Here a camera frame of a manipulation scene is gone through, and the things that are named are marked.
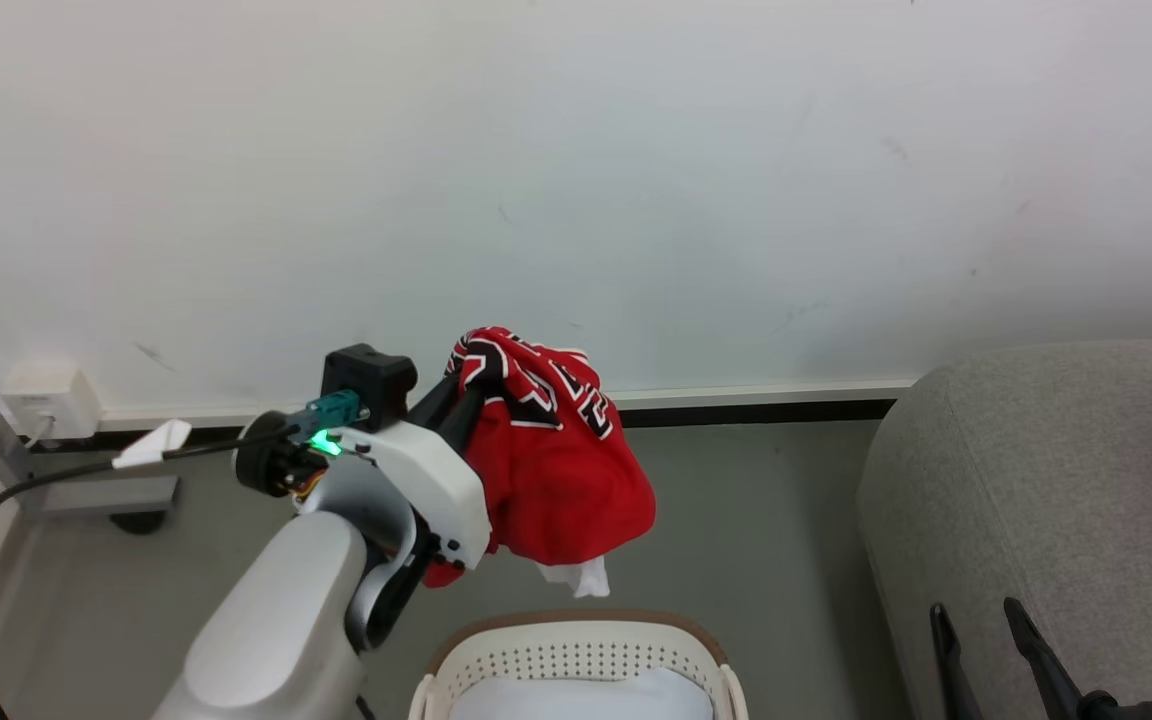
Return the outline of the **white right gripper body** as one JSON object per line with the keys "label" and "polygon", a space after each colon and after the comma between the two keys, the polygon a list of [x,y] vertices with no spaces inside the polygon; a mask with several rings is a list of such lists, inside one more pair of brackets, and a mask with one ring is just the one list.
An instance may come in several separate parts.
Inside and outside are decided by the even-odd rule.
{"label": "white right gripper body", "polygon": [[1106,691],[1093,691],[1079,698],[1076,717],[1079,720],[1152,720],[1152,702],[1120,705]]}

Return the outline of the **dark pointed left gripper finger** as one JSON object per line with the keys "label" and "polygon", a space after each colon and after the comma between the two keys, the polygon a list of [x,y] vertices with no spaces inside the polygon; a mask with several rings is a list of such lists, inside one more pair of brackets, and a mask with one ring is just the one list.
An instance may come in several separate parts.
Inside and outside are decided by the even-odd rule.
{"label": "dark pointed left gripper finger", "polygon": [[444,416],[442,423],[439,424],[439,437],[462,460],[467,461],[468,447],[472,442],[485,401],[484,391],[480,387],[470,386],[453,402],[448,414]]}
{"label": "dark pointed left gripper finger", "polygon": [[410,410],[406,420],[422,429],[440,429],[461,400],[460,378],[444,376]]}

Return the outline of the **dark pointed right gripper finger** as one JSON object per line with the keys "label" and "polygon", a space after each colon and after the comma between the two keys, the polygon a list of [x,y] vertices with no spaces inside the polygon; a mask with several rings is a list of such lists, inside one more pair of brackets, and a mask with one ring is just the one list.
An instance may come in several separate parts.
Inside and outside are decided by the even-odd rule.
{"label": "dark pointed right gripper finger", "polygon": [[984,714],[961,665],[957,634],[942,602],[933,602],[929,623],[946,719],[982,720]]}
{"label": "dark pointed right gripper finger", "polygon": [[1051,650],[1018,598],[1005,598],[1005,616],[1020,655],[1033,675],[1047,719],[1079,719],[1082,694]]}

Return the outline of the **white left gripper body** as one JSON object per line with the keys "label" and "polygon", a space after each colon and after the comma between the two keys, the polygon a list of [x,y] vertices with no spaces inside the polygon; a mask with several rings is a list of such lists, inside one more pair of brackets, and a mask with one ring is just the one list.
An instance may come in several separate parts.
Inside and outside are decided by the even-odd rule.
{"label": "white left gripper body", "polygon": [[492,538],[483,483],[444,438],[397,420],[378,433],[333,429],[328,510],[397,559],[429,548],[472,570]]}

